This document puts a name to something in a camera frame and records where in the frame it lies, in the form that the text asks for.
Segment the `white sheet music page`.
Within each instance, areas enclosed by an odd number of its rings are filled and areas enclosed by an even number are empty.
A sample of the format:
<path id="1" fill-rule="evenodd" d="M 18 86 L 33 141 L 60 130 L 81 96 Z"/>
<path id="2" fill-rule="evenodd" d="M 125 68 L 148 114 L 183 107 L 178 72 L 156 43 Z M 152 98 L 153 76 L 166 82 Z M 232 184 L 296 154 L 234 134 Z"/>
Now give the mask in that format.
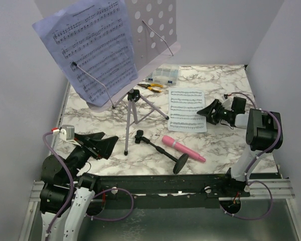
<path id="1" fill-rule="evenodd" d="M 168 130 L 185 133 L 205 133 L 206 118 L 197 112 L 205 107 L 204 92 L 196 88 L 169 88 Z"/>

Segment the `yellow handled pliers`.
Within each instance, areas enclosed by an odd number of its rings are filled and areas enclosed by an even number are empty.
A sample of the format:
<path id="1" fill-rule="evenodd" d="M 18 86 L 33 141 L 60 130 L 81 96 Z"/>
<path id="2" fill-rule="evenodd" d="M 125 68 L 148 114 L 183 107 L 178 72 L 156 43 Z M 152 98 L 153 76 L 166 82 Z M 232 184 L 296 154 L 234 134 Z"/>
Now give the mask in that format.
<path id="1" fill-rule="evenodd" d="M 154 93 L 161 93 L 162 88 L 164 87 L 163 85 L 156 84 L 156 83 L 154 83 L 154 84 L 139 83 L 138 86 L 142 87 L 144 89 L 148 89 L 148 90 L 150 90 L 151 92 L 154 92 Z"/>

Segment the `pink toy microphone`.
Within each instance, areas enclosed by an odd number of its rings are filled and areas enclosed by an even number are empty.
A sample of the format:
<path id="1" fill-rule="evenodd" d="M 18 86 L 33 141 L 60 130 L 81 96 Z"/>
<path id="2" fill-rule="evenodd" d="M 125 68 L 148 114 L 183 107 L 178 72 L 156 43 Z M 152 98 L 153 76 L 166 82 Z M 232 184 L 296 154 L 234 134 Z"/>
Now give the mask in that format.
<path id="1" fill-rule="evenodd" d="M 169 136 L 166 136 L 166 135 L 163 136 L 162 143 L 168 147 L 171 147 L 171 148 L 183 153 L 183 154 L 188 154 L 191 159 L 194 159 L 194 160 L 202 162 L 202 163 L 206 162 L 206 159 L 203 156 L 201 156 L 199 153 L 191 150 L 190 148 L 184 146 L 183 144 L 179 143 L 178 141 L 176 141 L 175 139 L 173 139 Z"/>

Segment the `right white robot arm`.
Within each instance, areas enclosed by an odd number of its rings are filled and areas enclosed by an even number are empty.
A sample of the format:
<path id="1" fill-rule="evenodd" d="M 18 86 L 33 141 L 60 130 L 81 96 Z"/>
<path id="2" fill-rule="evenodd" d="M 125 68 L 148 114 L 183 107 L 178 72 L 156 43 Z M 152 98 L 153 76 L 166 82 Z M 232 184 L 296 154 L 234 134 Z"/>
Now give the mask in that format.
<path id="1" fill-rule="evenodd" d="M 247 181 L 260 158 L 279 149 L 283 143 L 280 113 L 256 108 L 246 112 L 245 108 L 246 99 L 234 97 L 230 109 L 226 108 L 225 102 L 215 99 L 210 105 L 197 111 L 197 114 L 204 116 L 210 124 L 217 125 L 221 121 L 226 121 L 230 127 L 246 130 L 245 150 L 230 168 L 232 179 L 221 183 L 221 192 L 228 197 L 239 191 L 236 181 Z"/>

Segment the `lilac music stand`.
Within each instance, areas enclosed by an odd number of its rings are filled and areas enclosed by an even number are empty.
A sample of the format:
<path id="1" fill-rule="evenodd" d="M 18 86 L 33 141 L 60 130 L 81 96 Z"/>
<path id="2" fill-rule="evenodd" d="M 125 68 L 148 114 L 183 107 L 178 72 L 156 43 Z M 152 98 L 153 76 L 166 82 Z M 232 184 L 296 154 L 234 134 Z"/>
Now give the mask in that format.
<path id="1" fill-rule="evenodd" d="M 130 18 L 134 61 L 138 70 L 138 78 L 119 91 L 111 101 L 103 107 L 89 108 L 102 112 L 108 108 L 116 108 L 124 99 L 128 100 L 125 128 L 124 154 L 128 154 L 129 128 L 144 118 L 138 118 L 136 102 L 142 99 L 150 106 L 150 112 L 157 111 L 165 119 L 169 117 L 154 106 L 135 86 L 151 72 L 172 58 L 180 49 L 176 34 L 176 1 L 125 1 Z"/>

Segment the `clear plastic screw box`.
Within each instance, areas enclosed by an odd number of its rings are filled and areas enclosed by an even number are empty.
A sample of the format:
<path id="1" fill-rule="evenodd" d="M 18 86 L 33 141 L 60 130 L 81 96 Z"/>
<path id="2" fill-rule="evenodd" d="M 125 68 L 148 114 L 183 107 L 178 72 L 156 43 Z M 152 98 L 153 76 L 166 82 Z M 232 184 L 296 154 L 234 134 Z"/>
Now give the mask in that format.
<path id="1" fill-rule="evenodd" d="M 168 86 L 177 85 L 179 69 L 179 65 L 163 64 L 149 74 L 144 81 Z"/>

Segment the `lilac sheet music page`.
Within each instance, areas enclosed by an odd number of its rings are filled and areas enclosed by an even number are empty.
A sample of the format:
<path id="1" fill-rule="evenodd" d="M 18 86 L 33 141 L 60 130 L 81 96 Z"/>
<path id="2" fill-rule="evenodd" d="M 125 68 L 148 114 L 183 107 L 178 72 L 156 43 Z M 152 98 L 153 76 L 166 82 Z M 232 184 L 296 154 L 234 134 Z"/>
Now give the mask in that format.
<path id="1" fill-rule="evenodd" d="M 124 1 L 78 1 L 32 27 L 91 105 L 104 106 L 138 77 Z"/>

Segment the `black microphone stand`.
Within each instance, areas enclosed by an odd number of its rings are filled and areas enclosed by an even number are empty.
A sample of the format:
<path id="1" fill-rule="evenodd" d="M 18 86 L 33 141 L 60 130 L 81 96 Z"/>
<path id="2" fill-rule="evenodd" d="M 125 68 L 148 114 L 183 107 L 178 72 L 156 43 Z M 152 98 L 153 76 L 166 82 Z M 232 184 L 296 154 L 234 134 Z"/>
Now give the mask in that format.
<path id="1" fill-rule="evenodd" d="M 152 147 L 154 147 L 160 154 L 165 155 L 166 157 L 170 158 L 172 161 L 175 162 L 174 168 L 173 168 L 173 173 L 175 175 L 179 174 L 179 172 L 183 169 L 183 167 L 185 166 L 189 155 L 188 154 L 182 154 L 178 159 L 174 156 L 172 156 L 171 154 L 169 154 L 165 149 L 163 149 L 160 146 L 157 146 L 155 144 L 153 144 L 148 138 L 146 138 L 143 135 L 143 130 L 137 130 L 136 135 L 135 135 L 135 143 L 136 144 L 140 144 L 141 142 L 144 142 L 146 144 L 151 145 Z"/>

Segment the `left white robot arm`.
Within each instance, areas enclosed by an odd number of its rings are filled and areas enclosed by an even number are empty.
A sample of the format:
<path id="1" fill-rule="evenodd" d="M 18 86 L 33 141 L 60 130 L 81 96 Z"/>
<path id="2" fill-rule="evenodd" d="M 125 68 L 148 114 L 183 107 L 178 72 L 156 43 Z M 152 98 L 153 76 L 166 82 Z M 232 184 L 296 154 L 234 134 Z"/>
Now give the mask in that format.
<path id="1" fill-rule="evenodd" d="M 118 141 L 117 136 L 105 138 L 104 132 L 80 135 L 65 128 L 54 128 L 43 135 L 59 136 L 75 148 L 67 158 L 58 155 L 50 144 L 51 154 L 43 161 L 40 212 L 43 222 L 42 240 L 76 240 L 90 201 L 101 193 L 100 178 L 79 171 L 89 158 L 108 159 Z"/>

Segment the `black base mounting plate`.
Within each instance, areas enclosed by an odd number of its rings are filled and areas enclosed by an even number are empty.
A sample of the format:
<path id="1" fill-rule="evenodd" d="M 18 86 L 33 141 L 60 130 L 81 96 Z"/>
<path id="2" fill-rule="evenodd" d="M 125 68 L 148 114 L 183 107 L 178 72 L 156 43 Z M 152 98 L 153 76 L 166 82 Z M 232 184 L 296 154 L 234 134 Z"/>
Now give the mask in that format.
<path id="1" fill-rule="evenodd" d="M 95 197 L 89 208 L 105 205 L 106 209 L 168 209 L 219 208 L 219 198 L 231 200 L 236 194 L 247 197 L 245 182 L 228 174 L 97 176 L 83 174 L 77 187 L 93 189 L 96 193 L 118 188 L 116 194 L 107 192 Z"/>

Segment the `aluminium frame rail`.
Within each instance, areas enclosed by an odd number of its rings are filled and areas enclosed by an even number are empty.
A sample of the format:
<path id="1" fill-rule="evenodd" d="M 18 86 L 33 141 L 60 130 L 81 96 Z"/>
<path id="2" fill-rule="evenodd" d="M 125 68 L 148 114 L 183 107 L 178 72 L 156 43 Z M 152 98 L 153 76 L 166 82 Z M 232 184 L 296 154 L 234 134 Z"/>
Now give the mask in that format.
<path id="1" fill-rule="evenodd" d="M 262 183 L 264 183 L 269 191 L 271 192 L 273 199 L 293 199 L 295 198 L 295 193 L 291 182 L 289 179 L 262 179 Z M 35 181 L 32 186 L 31 194 L 29 201 L 39 202 L 40 201 L 40 192 L 43 189 L 44 182 Z M 253 183 L 249 187 L 249 192 L 242 192 L 240 194 L 240 200 L 259 200 L 259 199 L 269 199 L 270 195 L 265 186 L 260 183 Z M 146 196 L 146 194 L 135 194 L 134 196 Z M 166 197 L 171 193 L 159 194 L 161 197 Z M 187 195 L 195 195 L 195 192 L 182 192 L 178 191 L 177 194 L 172 194 L 173 196 L 187 196 Z M 220 201 L 231 200 L 235 194 L 231 197 L 219 197 Z"/>

